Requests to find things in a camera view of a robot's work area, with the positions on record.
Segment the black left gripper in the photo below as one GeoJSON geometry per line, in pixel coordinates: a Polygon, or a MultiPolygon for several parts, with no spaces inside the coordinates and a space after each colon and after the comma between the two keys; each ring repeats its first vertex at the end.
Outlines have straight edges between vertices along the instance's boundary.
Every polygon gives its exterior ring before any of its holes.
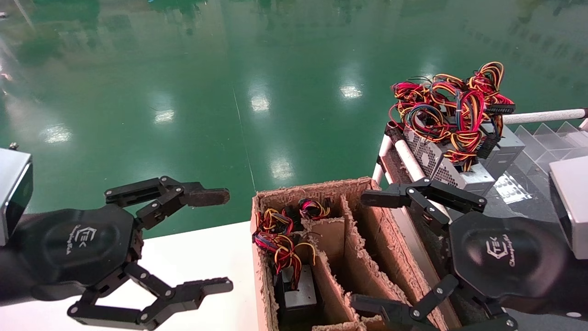
{"type": "Polygon", "coordinates": [[[197,310],[208,295],[233,290],[227,277],[170,287],[135,263],[141,239],[134,216],[117,205],[27,214],[13,233],[13,298],[82,295],[68,316],[83,325],[154,331],[172,315],[197,310]],[[97,305],[127,280],[156,297],[142,310],[97,305]]]}

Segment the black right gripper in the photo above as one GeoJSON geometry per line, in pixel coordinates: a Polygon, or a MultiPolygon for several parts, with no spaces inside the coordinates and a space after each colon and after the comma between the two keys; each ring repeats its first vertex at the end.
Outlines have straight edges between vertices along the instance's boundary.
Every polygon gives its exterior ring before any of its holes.
{"type": "Polygon", "coordinates": [[[388,209],[417,205],[431,230],[448,229],[454,273],[487,298],[543,299],[572,261],[558,224],[481,214],[485,198],[428,177],[365,190],[361,203],[388,209]],[[465,215],[450,224],[433,202],[465,215]]]}

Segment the left gripper finger dusty pad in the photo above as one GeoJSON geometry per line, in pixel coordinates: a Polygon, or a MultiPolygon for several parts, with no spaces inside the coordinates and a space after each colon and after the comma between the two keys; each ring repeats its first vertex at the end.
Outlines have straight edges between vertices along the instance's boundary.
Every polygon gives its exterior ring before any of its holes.
{"type": "Polygon", "coordinates": [[[193,208],[224,205],[230,199],[226,188],[207,189],[200,182],[178,182],[168,176],[107,189],[105,201],[121,208],[147,203],[136,212],[141,228],[152,229],[184,206],[193,208]]]}

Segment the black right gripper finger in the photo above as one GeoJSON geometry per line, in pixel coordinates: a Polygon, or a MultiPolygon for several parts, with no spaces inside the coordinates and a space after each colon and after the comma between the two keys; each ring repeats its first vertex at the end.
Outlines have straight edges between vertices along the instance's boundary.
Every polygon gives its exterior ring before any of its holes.
{"type": "MultiPolygon", "coordinates": [[[[355,310],[380,315],[390,331],[438,331],[428,319],[429,314],[460,287],[460,281],[447,275],[418,303],[411,307],[399,300],[380,299],[366,295],[352,295],[351,306],[355,310]]],[[[458,327],[458,331],[516,331],[518,323],[496,302],[483,303],[487,320],[458,327]]]]}

